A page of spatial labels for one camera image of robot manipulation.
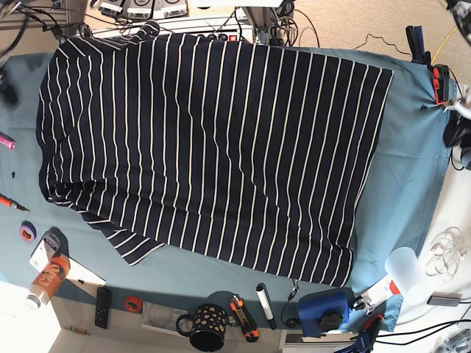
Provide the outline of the orange drink bottle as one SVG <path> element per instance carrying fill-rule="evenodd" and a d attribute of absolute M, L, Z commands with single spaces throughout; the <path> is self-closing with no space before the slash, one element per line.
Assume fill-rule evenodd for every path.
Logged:
<path fill-rule="evenodd" d="M 46 306 L 68 276 L 69 271 L 70 261 L 65 255 L 61 254 L 50 259 L 32 282 L 26 297 L 26 306 L 31 310 Z"/>

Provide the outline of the black red clamp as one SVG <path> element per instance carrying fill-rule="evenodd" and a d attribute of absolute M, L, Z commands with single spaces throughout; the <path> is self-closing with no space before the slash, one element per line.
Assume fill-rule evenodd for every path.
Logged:
<path fill-rule="evenodd" d="M 434 101 L 438 106 L 442 106 L 448 102 L 450 90 L 450 70 L 447 65 L 429 66 L 431 75 L 431 83 L 433 87 Z"/>

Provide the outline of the blue box with knob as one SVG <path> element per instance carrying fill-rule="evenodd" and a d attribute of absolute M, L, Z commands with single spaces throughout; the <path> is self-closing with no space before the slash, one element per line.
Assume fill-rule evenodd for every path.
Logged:
<path fill-rule="evenodd" d="M 304 337 L 314 337 L 337 330 L 350 321 L 350 312 L 348 296 L 343 291 L 329 292 L 297 305 Z"/>

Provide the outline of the navy white striped t-shirt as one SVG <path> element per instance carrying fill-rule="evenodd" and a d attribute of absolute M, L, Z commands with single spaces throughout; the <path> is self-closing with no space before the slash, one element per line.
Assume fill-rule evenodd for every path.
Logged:
<path fill-rule="evenodd" d="M 40 86 L 40 190 L 130 265 L 174 246 L 341 287 L 393 75 L 153 21 L 73 38 Z"/>

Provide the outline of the orange tape roll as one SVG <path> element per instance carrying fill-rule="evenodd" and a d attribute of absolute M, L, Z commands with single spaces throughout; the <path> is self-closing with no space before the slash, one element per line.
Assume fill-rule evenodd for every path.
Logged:
<path fill-rule="evenodd" d="M 124 309 L 129 313 L 139 314 L 142 312 L 143 302 L 135 297 L 128 296 L 124 300 Z"/>

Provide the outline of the blue handled clamp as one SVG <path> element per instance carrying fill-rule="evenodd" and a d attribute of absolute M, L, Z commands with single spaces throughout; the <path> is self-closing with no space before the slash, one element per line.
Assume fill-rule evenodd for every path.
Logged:
<path fill-rule="evenodd" d="M 380 332 L 383 316 L 377 314 L 370 318 L 364 325 L 364 330 L 353 338 L 353 344 L 336 351 L 336 353 L 365 353 L 373 350 L 374 342 Z"/>

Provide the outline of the white phone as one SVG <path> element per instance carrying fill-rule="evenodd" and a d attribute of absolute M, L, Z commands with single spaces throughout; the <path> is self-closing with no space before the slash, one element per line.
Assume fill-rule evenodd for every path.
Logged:
<path fill-rule="evenodd" d="M 33 251 L 29 264 L 41 272 L 56 253 L 60 250 L 60 240 L 52 232 L 47 232 Z"/>

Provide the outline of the purple tape roll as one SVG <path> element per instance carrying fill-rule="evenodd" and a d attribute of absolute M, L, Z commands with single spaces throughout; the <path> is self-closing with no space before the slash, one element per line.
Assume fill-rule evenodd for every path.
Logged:
<path fill-rule="evenodd" d="M 20 236 L 28 243 L 33 242 L 37 237 L 35 226 L 29 221 L 23 221 L 20 227 Z"/>

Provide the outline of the black remote control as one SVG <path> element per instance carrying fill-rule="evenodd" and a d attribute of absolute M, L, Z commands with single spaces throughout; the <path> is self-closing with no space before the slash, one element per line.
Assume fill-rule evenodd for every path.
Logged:
<path fill-rule="evenodd" d="M 111 296 L 107 288 L 98 287 L 96 290 L 95 325 L 102 329 L 108 327 Z"/>

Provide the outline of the power strip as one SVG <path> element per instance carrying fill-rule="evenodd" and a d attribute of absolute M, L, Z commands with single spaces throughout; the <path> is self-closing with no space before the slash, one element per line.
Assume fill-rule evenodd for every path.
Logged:
<path fill-rule="evenodd" d="M 210 40 L 220 40 L 220 41 L 243 41 L 246 43 L 251 43 L 252 41 L 246 37 L 241 35 L 238 32 L 214 32 L 214 33 L 196 33 L 195 36 L 201 38 L 208 38 Z"/>

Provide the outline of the blue table cloth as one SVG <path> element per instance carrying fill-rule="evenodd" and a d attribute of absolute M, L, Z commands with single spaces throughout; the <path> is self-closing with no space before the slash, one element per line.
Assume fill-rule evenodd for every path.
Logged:
<path fill-rule="evenodd" d="M 325 49 L 324 54 L 394 73 L 351 242 L 355 255 L 345 290 L 360 293 L 384 275 L 393 249 L 422 249 L 448 167 L 450 152 L 442 140 L 448 117 L 428 107 L 432 88 L 425 66 L 365 51 Z M 191 309 L 205 302 L 223 305 L 231 293 L 238 293 L 249 300 L 256 322 L 265 324 L 256 285 L 267 285 L 272 306 L 279 310 L 289 279 L 170 246 L 131 266 L 78 213 L 45 201 L 38 186 L 42 155 L 35 127 L 38 91 L 51 58 L 50 53 L 24 54 L 11 57 L 6 65 L 21 103 L 1 109 L 1 130 L 17 143 L 14 151 L 1 150 L 1 193 L 26 206 L 26 212 L 1 209 L 1 280 L 26 287 L 36 277 L 29 264 L 34 245 L 20 235 L 21 222 L 28 220 L 39 233 L 59 228 L 71 256 L 111 287 L 115 307 L 135 295 Z"/>

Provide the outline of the orange black utility knife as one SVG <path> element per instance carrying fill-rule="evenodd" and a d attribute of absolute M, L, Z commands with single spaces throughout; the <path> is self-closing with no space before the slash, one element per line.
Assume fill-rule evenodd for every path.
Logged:
<path fill-rule="evenodd" d="M 235 315 L 246 342 L 255 343 L 259 339 L 258 327 L 239 295 L 234 294 L 230 299 L 230 309 Z"/>

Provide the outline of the white marker pen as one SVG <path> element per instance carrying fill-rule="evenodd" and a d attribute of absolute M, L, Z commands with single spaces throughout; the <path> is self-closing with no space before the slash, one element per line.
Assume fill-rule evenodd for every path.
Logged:
<path fill-rule="evenodd" d="M 260 302 L 260 305 L 262 307 L 263 313 L 266 317 L 266 320 L 269 323 L 269 326 L 272 330 L 277 329 L 277 325 L 275 322 L 275 318 L 272 312 L 271 305 L 269 303 L 268 296 L 266 295 L 265 287 L 262 286 L 262 284 L 258 284 L 256 287 L 256 293 L 258 296 L 258 300 Z"/>

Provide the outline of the black yellow patterned mug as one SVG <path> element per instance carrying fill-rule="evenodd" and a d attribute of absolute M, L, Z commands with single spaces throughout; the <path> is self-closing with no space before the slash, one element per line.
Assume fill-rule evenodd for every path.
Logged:
<path fill-rule="evenodd" d="M 215 304 L 200 305 L 194 314 L 186 313 L 176 320 L 176 330 L 189 338 L 200 352 L 217 352 L 224 346 L 228 317 L 224 308 Z"/>

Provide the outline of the translucent plastic cup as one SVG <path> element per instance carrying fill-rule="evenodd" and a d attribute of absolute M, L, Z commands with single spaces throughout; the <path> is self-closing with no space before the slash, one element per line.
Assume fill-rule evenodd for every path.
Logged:
<path fill-rule="evenodd" d="M 431 294 L 428 276 L 413 249 L 395 249 L 384 267 L 407 305 L 419 305 L 428 299 Z"/>

